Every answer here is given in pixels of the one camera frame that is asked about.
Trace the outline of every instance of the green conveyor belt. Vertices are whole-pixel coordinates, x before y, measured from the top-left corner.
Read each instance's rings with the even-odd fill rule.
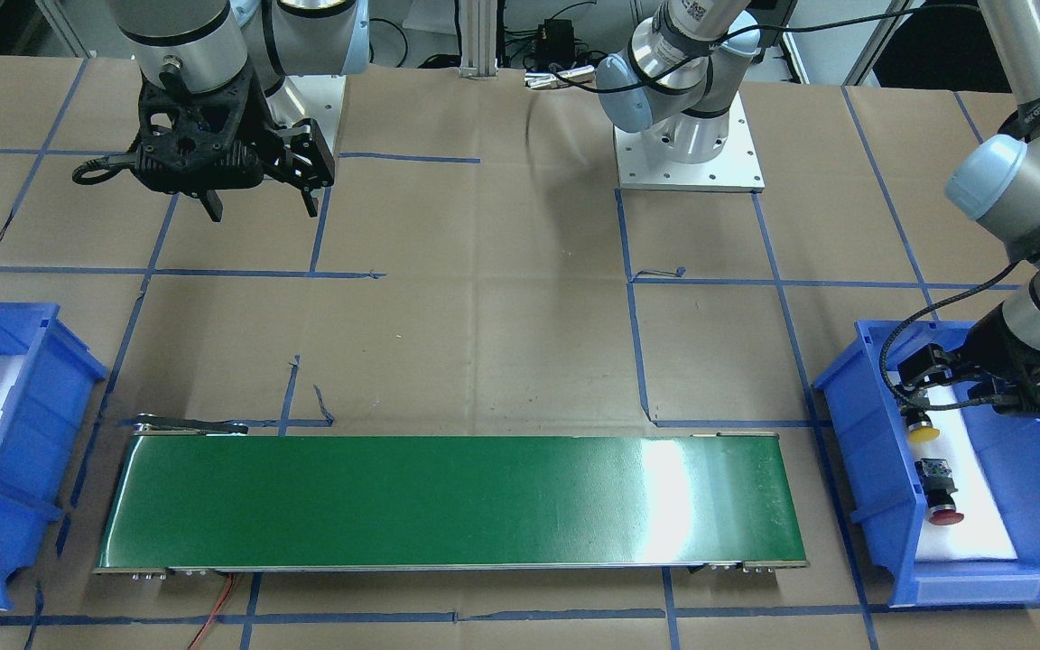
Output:
[[[100,571],[804,565],[775,436],[136,436]]]

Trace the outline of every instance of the red wire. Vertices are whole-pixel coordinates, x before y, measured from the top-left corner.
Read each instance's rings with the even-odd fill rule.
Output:
[[[211,607],[211,614],[207,617],[207,621],[203,622],[203,626],[199,628],[199,632],[194,633],[194,639],[190,640],[187,650],[196,650],[196,647],[199,647],[199,642],[203,640],[203,636],[206,636],[207,631],[211,627],[211,622],[218,616],[219,609],[223,609],[223,605],[227,604],[228,596],[231,596],[231,590],[235,589],[235,582],[236,574],[229,573],[228,579],[223,583],[223,592],[219,592],[218,600],[215,601],[214,607]]]

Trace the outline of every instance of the white mounting plate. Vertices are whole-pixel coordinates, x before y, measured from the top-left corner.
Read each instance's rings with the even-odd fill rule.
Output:
[[[656,139],[640,133],[616,133],[620,187],[688,192],[752,192],[764,189],[764,174],[752,144],[740,96],[729,108],[729,136],[722,153],[706,163],[685,164],[665,157]]]
[[[338,155],[339,116],[343,114],[343,87],[347,78],[338,74],[291,77],[291,82],[307,99],[307,112],[318,123],[332,155]]]

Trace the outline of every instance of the light blue joint cap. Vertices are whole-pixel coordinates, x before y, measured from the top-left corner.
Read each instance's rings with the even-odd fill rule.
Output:
[[[737,20],[733,21],[733,24],[729,26],[729,30],[726,33],[733,33],[735,30],[747,28],[747,26],[752,26],[756,24],[756,18],[752,17],[752,14],[748,11],[740,11],[740,16]],[[756,49],[760,45],[760,30],[754,29],[752,31],[747,31],[738,34],[738,36],[731,37],[722,45],[729,52],[737,54],[738,57],[755,57]]]
[[[630,63],[619,54],[609,54],[596,66],[596,87],[601,89],[634,85],[639,81]],[[604,107],[607,119],[625,133],[647,131],[653,124],[653,108],[648,105],[644,87],[599,95],[599,105]]]
[[[950,177],[945,197],[978,222],[1003,198],[1022,168],[1030,146],[1008,135],[994,135],[978,148]]]
[[[361,74],[367,70],[367,45],[371,43],[367,31],[367,0],[356,3],[356,22],[352,28],[352,42],[347,43],[347,54],[343,57],[343,70],[339,74]]]
[[[231,12],[235,14],[236,23],[239,26],[248,24],[251,17],[259,10],[259,0],[231,0]]]

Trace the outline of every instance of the blue plastic bin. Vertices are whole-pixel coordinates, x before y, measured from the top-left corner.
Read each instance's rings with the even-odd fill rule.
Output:
[[[913,470],[907,432],[880,378],[878,357],[894,321],[862,320],[858,340],[814,386],[825,391],[850,476],[861,525],[876,565],[893,574],[891,607],[1040,602],[1040,420],[962,411],[970,444],[1007,530],[1016,560],[915,561],[926,497]],[[893,369],[929,342],[946,349],[964,342],[970,322],[917,322],[901,334],[888,358]],[[969,386],[955,387],[959,399]]]
[[[61,516],[58,485],[105,372],[57,314],[58,305],[0,304],[0,359],[18,367],[0,419],[0,609],[10,608],[5,580],[34,563],[47,524]]]

